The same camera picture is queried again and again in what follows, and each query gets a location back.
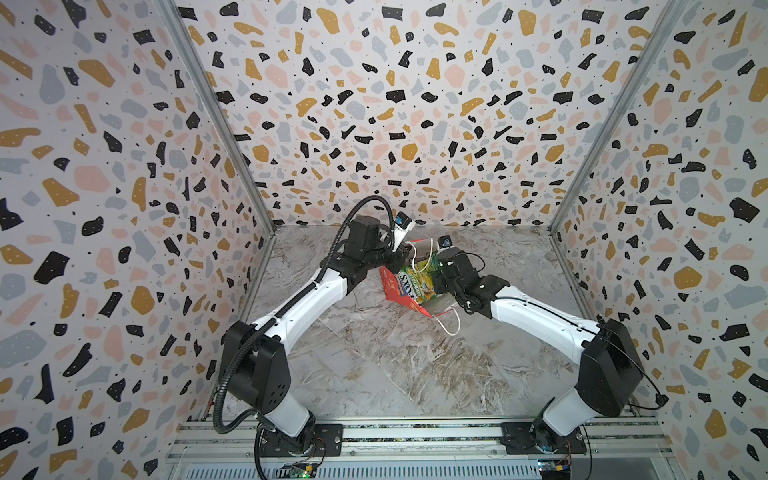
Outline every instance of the side wall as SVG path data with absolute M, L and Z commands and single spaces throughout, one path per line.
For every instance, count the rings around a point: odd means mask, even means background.
M 0 475 L 156 478 L 261 226 L 154 4 L 0 14 Z
M 277 224 L 548 223 L 664 7 L 179 0 Z
M 766 7 L 691 2 L 557 232 L 690 478 L 768 469 Z

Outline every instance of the gray marble surface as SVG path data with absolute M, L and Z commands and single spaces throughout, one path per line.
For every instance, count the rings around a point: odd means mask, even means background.
M 337 227 L 281 227 L 250 318 L 297 291 L 318 267 Z M 493 273 L 578 315 L 546 231 L 510 227 L 417 227 L 409 239 L 450 234 Z M 455 330 L 455 317 L 442 316 Z M 559 351 L 508 324 L 461 311 L 457 336 L 384 297 L 378 270 L 326 311 L 290 353 L 291 391 L 318 416 L 535 415 L 575 384 Z M 225 403 L 232 419 L 246 405 Z

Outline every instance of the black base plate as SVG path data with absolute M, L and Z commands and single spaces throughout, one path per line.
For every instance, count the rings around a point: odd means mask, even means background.
M 278 446 L 277 434 L 267 431 L 264 433 L 264 438 L 266 439 L 266 443 L 261 444 L 261 447 L 259 448 L 259 457 L 285 458 L 295 456 Z M 315 441 L 316 451 L 312 455 L 313 461 L 322 458 L 323 454 L 325 454 L 326 457 L 338 457 L 341 455 L 341 442 L 344 440 L 344 426 L 340 423 L 318 423 L 315 425 L 315 439 L 320 439 L 322 441 Z M 299 455 L 298 458 L 304 458 L 305 456 L 306 455 Z
M 507 455 L 542 455 L 535 446 L 533 435 L 530 433 L 530 422 L 505 422 L 502 423 L 502 444 L 507 449 Z M 558 437 L 557 450 L 553 453 L 568 453 L 568 444 L 571 443 L 571 453 L 587 453 L 584 440 L 579 440 L 576 435 L 580 429 L 575 429 L 567 437 Z

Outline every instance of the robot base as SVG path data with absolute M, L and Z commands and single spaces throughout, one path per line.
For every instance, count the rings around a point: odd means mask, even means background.
M 502 423 L 502 445 L 506 447 L 507 455 L 540 455 L 542 451 L 536 446 L 532 430 L 533 422 Z M 568 442 L 571 443 L 571 453 L 586 453 L 587 446 L 581 437 L 580 429 L 575 429 L 567 437 L 556 436 L 552 453 L 568 453 Z
M 341 442 L 344 440 L 344 426 L 340 423 L 322 423 L 314 428 L 315 451 L 310 447 L 305 452 L 293 452 L 294 445 L 285 441 L 285 435 L 280 432 L 265 432 L 259 448 L 259 457 L 286 458 L 296 456 L 302 458 L 312 454 L 313 458 L 338 457 L 341 455 Z

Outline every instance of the terrazzo wallpaper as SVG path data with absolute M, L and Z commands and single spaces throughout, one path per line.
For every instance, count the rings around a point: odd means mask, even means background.
M 689 2 L 556 233 L 696 480 L 768 478 L 766 26 L 762 0 Z
M 264 233 L 154 4 L 0 15 L 0 477 L 158 478 Z
M 452 226 L 549 222 L 665 4 L 177 2 L 275 223 Z

